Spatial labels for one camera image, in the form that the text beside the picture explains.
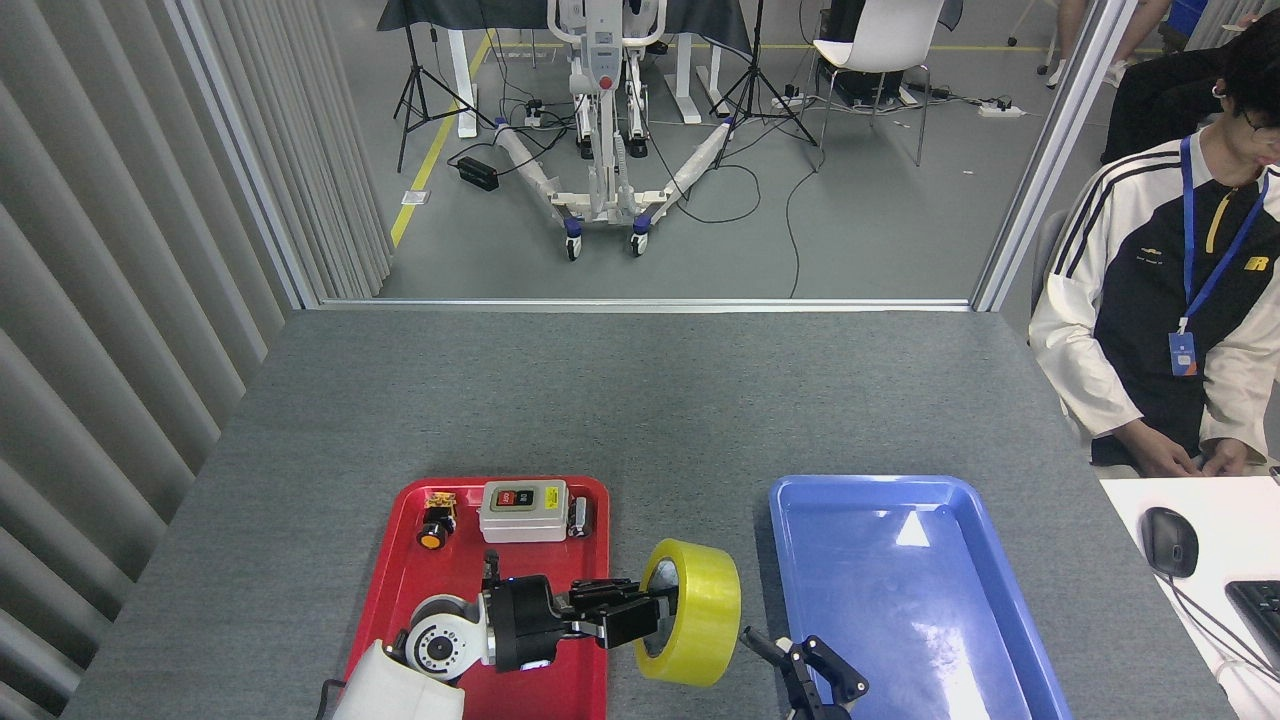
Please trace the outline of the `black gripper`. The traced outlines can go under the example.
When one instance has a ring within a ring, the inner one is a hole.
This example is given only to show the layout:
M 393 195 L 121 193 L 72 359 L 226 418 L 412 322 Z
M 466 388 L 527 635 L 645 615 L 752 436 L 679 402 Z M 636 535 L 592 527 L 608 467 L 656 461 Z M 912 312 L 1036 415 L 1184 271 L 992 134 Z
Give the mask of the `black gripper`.
M 573 630 L 545 575 L 488 579 L 485 592 L 498 673 L 553 662 L 563 639 L 590 637 L 598 647 L 614 650 L 655 633 L 660 612 L 678 611 L 678 587 L 643 589 L 628 578 L 579 579 L 572 583 L 572 606 L 581 615 Z M 771 639 L 753 626 L 740 632 L 740 642 L 780 674 L 787 717 L 813 717 L 810 675 L 794 642 L 785 635 Z

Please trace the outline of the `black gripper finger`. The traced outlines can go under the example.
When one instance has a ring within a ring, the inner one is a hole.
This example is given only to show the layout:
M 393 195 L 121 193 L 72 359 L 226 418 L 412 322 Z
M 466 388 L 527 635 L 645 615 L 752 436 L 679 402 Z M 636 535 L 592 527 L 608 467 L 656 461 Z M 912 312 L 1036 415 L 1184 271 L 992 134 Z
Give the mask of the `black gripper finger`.
M 809 678 L 805 702 L 808 714 L 850 714 L 856 702 L 869 691 L 869 682 L 840 653 L 818 635 L 809 635 L 800 644 L 803 662 L 815 671 L 828 685 L 829 702 Z

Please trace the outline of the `person's right hand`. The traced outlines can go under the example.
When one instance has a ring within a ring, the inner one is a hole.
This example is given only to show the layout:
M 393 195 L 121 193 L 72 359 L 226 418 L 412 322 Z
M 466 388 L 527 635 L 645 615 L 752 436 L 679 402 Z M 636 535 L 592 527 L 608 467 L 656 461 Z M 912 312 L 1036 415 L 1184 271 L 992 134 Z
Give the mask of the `person's right hand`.
M 1187 451 L 1160 436 L 1139 442 L 1134 450 L 1143 477 L 1199 477 L 1201 466 Z

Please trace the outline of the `person's left hand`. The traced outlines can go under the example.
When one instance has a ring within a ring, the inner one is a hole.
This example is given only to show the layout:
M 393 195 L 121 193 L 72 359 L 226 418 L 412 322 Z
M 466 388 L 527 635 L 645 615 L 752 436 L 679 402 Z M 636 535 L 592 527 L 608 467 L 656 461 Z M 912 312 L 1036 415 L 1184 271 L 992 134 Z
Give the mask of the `person's left hand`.
M 1201 474 L 1203 477 L 1243 477 L 1249 466 L 1251 447 L 1240 439 L 1219 438 L 1204 446 Z

